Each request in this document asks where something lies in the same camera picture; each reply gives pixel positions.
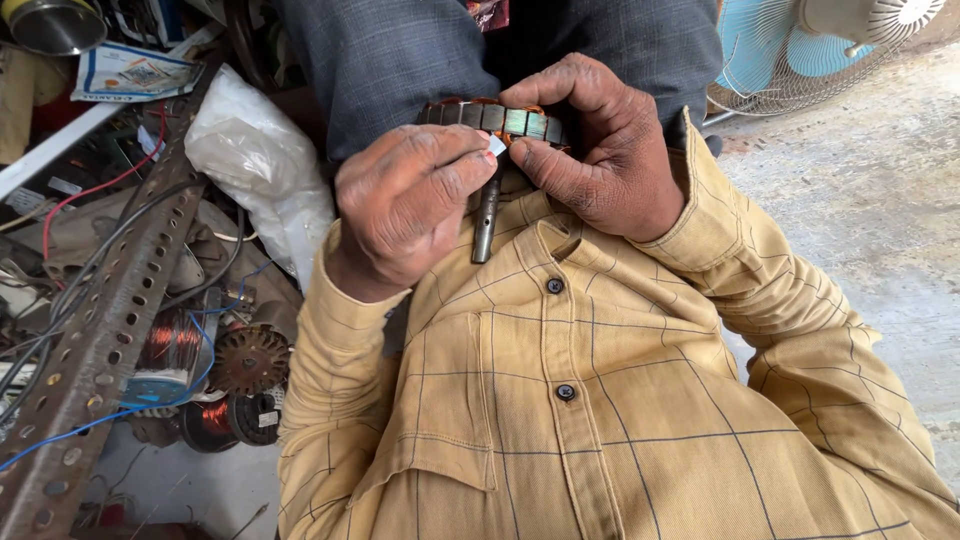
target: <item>fan guard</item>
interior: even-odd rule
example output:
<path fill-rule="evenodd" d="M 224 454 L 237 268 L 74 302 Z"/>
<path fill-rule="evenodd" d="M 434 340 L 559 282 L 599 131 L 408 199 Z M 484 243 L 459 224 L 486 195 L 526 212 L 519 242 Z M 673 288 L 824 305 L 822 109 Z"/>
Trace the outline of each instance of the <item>fan guard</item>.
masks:
<path fill-rule="evenodd" d="M 725 0 L 710 102 L 740 114 L 801 109 L 888 61 L 945 0 Z"/>

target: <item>red wire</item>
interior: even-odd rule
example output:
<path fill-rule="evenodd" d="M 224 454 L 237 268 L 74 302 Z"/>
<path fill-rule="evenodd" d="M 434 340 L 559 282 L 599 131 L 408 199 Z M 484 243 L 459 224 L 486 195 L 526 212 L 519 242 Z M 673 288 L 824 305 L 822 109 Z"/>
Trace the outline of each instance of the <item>red wire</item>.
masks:
<path fill-rule="evenodd" d="M 164 110 L 163 110 L 163 105 L 164 105 L 164 102 L 165 102 L 165 101 L 166 101 L 166 100 L 162 100 L 162 99 L 160 100 L 160 107 L 159 107 L 159 110 L 160 110 L 160 135 L 156 138 L 156 146 L 154 147 L 154 151 L 153 151 L 153 152 L 151 152 L 150 154 L 148 154 L 147 157 L 144 158 L 143 160 L 140 160 L 140 162 L 139 162 L 138 164 L 134 165 L 133 167 L 131 167 L 130 169 L 128 169 L 126 172 L 124 172 L 124 173 L 121 174 L 120 176 L 114 178 L 113 180 L 111 180 L 111 181 L 109 181 L 109 182 L 104 182 L 103 184 L 97 185 L 96 187 L 91 187 L 90 189 L 86 189 L 86 190 L 81 191 L 80 193 L 77 193 L 77 194 L 75 194 L 75 195 L 71 195 L 71 196 L 67 197 L 66 199 L 64 199 L 62 202 L 60 202 L 58 205 L 56 205 L 56 206 L 54 207 L 54 209 L 50 210 L 50 213 L 47 214 L 46 219 L 43 220 L 43 259 L 44 259 L 44 260 L 46 260 L 47 258 L 50 257 L 50 253 L 49 253 L 50 224 L 53 222 L 54 215 L 55 215 L 57 212 L 59 212 L 60 209 L 62 209 L 62 208 L 65 207 L 66 205 L 70 204 L 71 201 L 74 201 L 74 200 L 76 200 L 76 199 L 79 199 L 80 197 L 83 197 L 84 195 L 89 195 L 90 193 L 93 193 L 94 191 L 100 191 L 101 189 L 103 189 L 103 188 L 105 188 L 105 187 L 110 187 L 111 185 L 114 185 L 114 184 L 120 182 L 121 180 L 127 178 L 128 176 L 130 176 L 131 174 L 133 174 L 134 172 L 136 172 L 137 169 L 139 169 L 139 168 L 142 167 L 144 164 L 146 164 L 147 161 L 151 160 L 151 159 L 156 155 L 156 153 L 160 151 L 160 146 L 163 145 L 163 132 L 166 130 L 166 127 L 167 127 L 167 122 L 166 122 L 167 117 L 166 117 L 166 114 L 164 113 Z"/>

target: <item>black wire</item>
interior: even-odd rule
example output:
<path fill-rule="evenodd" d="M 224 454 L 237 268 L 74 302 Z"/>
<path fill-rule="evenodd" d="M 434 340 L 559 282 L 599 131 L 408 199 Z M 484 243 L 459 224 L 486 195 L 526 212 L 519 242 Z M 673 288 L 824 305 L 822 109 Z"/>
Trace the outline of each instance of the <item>black wire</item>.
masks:
<path fill-rule="evenodd" d="M 192 289 L 178 296 L 175 296 L 174 298 L 171 298 L 170 300 L 164 302 L 163 304 L 160 304 L 160 311 L 163 311 L 168 307 L 176 306 L 177 304 L 179 304 L 180 302 L 183 302 L 188 298 L 193 298 L 194 296 L 197 296 L 197 294 L 213 286 L 214 283 L 218 282 L 227 273 L 227 270 L 229 270 L 230 266 L 232 266 L 233 263 L 237 260 L 237 256 L 240 255 L 240 250 L 243 248 L 243 243 L 244 243 L 243 234 L 244 234 L 244 225 L 245 225 L 246 219 L 247 219 L 247 213 L 243 210 L 243 207 L 237 206 L 237 239 L 235 242 L 236 246 L 234 246 L 233 253 L 230 254 L 230 258 L 227 259 L 227 264 L 224 264 L 224 267 L 221 268 L 220 271 L 217 272 L 215 276 L 213 276 L 206 282 L 201 283 L 193 287 Z"/>
<path fill-rule="evenodd" d="M 51 335 L 56 329 L 62 326 L 63 323 L 65 323 L 67 319 L 69 319 L 77 311 L 77 309 L 80 308 L 80 305 L 83 303 L 84 299 L 86 298 L 86 294 L 90 291 L 90 288 L 91 288 L 90 286 L 85 287 L 82 291 L 77 293 L 76 298 L 74 298 L 70 302 L 69 306 L 67 306 L 63 310 L 63 312 L 60 312 L 60 308 L 63 302 L 65 301 L 64 299 L 70 297 L 70 294 L 73 292 L 74 289 L 77 288 L 77 285 L 84 280 L 84 276 L 86 276 L 86 274 L 90 272 L 90 269 L 94 266 L 94 264 L 99 264 L 99 260 L 102 259 L 107 254 L 107 251 L 109 251 L 109 248 L 117 241 L 117 239 L 120 238 L 121 235 L 123 235 L 124 231 L 131 224 L 133 224 L 134 222 L 136 222 L 136 220 L 143 217 L 144 214 L 152 210 L 154 207 L 156 207 L 163 201 L 173 197 L 174 195 L 180 193 L 182 190 L 188 187 L 194 187 L 194 186 L 199 187 L 204 184 L 206 184 L 206 180 L 184 182 L 184 183 L 174 185 L 173 187 L 157 195 L 155 199 L 152 199 L 151 201 L 147 202 L 142 207 L 137 209 L 137 211 L 134 212 L 129 218 L 127 218 L 127 220 L 124 221 L 123 224 L 117 227 L 116 230 L 113 232 L 113 234 L 111 234 L 110 237 L 107 238 L 107 240 L 103 244 L 101 244 L 99 248 L 97 248 L 97 251 L 93 252 L 93 255 L 91 255 L 86 260 L 86 263 L 84 264 L 83 268 L 80 269 L 80 272 L 78 272 L 77 275 L 74 277 L 74 279 L 70 282 L 70 284 L 67 285 L 65 289 L 63 289 L 63 292 L 60 294 L 60 297 L 57 298 L 56 301 L 54 301 L 53 305 L 50 307 L 50 320 L 51 320 L 50 326 L 48 326 L 47 329 L 43 332 L 44 335 Z M 24 386 L 23 390 L 20 392 L 20 395 L 16 397 L 16 399 L 7 408 L 7 410 L 0 413 L 0 425 L 3 425 L 5 422 L 7 422 L 7 420 L 10 419 L 13 413 L 19 408 L 20 404 L 23 403 L 23 400 L 27 398 L 27 396 L 31 393 L 31 391 L 33 391 L 34 387 L 36 386 L 36 382 L 39 380 L 40 374 L 43 373 L 44 369 L 46 369 L 47 363 L 50 360 L 50 340 L 41 339 L 41 340 L 38 340 L 36 343 L 34 343 L 34 345 L 32 345 L 30 349 L 27 350 L 26 353 L 21 355 L 13 363 L 13 365 L 11 366 L 7 374 L 4 376 L 4 378 L 0 380 L 0 396 L 3 396 L 4 394 L 7 393 L 8 390 L 10 390 L 13 378 L 16 377 L 16 375 L 20 372 L 23 366 L 26 365 L 26 363 L 30 360 L 30 357 L 34 354 L 36 349 L 41 346 L 41 344 L 42 344 L 43 350 L 40 353 L 40 357 L 37 359 L 34 375 L 30 377 L 30 380 L 27 381 L 27 384 Z"/>

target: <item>grey fabric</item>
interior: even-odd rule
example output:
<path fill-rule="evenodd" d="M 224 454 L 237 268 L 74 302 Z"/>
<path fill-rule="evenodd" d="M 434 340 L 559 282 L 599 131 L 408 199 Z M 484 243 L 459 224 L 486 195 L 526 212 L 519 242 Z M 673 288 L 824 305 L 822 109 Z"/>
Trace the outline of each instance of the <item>grey fabric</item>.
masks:
<path fill-rule="evenodd" d="M 495 97 L 579 51 L 657 98 L 668 142 L 690 106 L 699 127 L 722 61 L 716 0 L 511 0 L 487 39 L 460 0 L 280 0 L 327 115 L 327 156 L 345 160 L 428 101 Z"/>

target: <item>copper wire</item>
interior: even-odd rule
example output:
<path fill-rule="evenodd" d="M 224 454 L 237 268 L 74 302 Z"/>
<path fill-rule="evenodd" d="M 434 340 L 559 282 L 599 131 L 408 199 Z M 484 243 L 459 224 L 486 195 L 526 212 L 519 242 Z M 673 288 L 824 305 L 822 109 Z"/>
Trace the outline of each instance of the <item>copper wire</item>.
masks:
<path fill-rule="evenodd" d="M 186 309 L 171 307 L 163 310 L 156 316 L 154 325 L 147 332 L 137 369 L 189 371 L 203 339 Z"/>
<path fill-rule="evenodd" d="M 204 429 L 214 435 L 226 435 L 233 433 L 230 429 L 230 422 L 227 419 L 227 398 L 213 402 L 195 402 L 203 412 L 201 418 L 204 422 Z"/>

